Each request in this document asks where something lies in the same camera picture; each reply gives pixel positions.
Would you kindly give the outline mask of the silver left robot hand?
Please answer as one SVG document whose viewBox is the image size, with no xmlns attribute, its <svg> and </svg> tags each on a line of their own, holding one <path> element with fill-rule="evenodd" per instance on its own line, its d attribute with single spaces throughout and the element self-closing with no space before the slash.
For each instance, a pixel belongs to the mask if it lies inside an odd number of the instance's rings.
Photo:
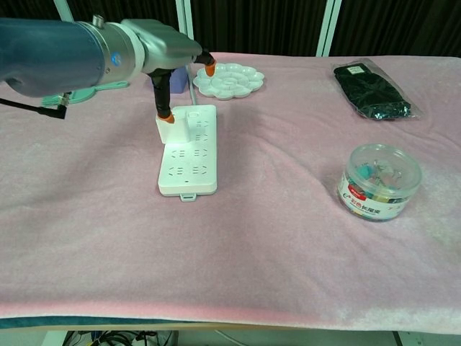
<svg viewBox="0 0 461 346">
<path fill-rule="evenodd" d="M 145 51 L 142 72 L 151 78 L 157 118 L 175 122 L 170 108 L 172 72 L 190 63 L 201 63 L 205 73 L 215 74 L 216 60 L 197 41 L 155 19 L 124 19 L 122 25 L 131 29 Z"/>
</svg>

